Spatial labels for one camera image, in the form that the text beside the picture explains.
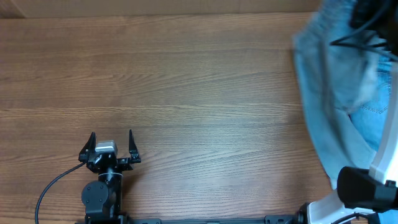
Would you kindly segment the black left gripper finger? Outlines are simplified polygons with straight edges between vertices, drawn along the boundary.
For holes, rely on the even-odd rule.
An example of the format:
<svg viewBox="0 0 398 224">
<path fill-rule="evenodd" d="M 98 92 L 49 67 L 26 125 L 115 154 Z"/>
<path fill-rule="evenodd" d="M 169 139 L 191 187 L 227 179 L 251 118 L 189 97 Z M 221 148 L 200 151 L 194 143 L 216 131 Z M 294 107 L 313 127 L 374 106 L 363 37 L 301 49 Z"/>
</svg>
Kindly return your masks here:
<svg viewBox="0 0 398 224">
<path fill-rule="evenodd" d="M 129 130 L 129 147 L 128 147 L 128 149 L 129 149 L 129 153 L 131 155 L 131 164 L 141 163 L 141 157 L 139 155 L 139 151 L 138 151 L 138 148 L 134 141 L 134 136 L 133 136 L 133 132 L 131 129 Z"/>
<path fill-rule="evenodd" d="M 78 155 L 78 160 L 80 162 L 88 162 L 90 155 L 95 152 L 95 146 L 96 146 L 96 134 L 95 132 L 92 132 L 88 141 L 86 144 L 83 146 L 82 150 L 80 151 Z"/>
</svg>

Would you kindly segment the light blue denim shorts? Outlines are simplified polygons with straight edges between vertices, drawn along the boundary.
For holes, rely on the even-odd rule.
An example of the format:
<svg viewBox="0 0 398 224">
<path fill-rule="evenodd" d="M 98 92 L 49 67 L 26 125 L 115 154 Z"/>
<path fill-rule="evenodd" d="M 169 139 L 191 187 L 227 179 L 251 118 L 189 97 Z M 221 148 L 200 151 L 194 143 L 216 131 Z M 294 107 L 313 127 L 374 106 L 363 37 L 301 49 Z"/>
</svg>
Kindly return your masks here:
<svg viewBox="0 0 398 224">
<path fill-rule="evenodd" d="M 343 167 L 370 166 L 391 95 L 387 57 L 332 45 L 342 37 L 355 44 L 379 42 L 370 31 L 352 36 L 349 22 L 354 6 L 354 1 L 323 1 L 293 39 L 305 122 L 332 187 Z"/>
</svg>

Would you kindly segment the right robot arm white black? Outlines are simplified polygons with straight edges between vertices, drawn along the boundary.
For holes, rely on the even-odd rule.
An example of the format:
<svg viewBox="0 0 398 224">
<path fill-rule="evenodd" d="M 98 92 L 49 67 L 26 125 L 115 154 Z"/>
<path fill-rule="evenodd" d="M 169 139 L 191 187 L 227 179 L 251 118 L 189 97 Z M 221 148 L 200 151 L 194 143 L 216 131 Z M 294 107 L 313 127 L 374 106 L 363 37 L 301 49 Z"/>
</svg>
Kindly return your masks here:
<svg viewBox="0 0 398 224">
<path fill-rule="evenodd" d="M 397 209 L 397 63 L 392 63 L 392 95 L 378 152 L 369 169 L 344 167 L 337 188 L 304 204 L 291 223 L 346 223 Z"/>
</svg>

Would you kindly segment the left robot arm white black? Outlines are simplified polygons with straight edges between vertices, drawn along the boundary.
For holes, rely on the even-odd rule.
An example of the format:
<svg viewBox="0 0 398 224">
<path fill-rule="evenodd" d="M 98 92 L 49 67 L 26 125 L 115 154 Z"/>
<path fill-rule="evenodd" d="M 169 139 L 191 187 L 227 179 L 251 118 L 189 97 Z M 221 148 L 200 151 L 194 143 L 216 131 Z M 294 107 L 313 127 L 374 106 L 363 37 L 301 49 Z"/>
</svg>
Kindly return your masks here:
<svg viewBox="0 0 398 224">
<path fill-rule="evenodd" d="M 132 218 L 122 211 L 123 172 L 133 170 L 133 165 L 141 162 L 132 131 L 128 151 L 129 157 L 119 158 L 115 141 L 96 142 L 95 133 L 80 151 L 78 160 L 98 175 L 81 193 L 85 223 L 132 223 Z"/>
</svg>

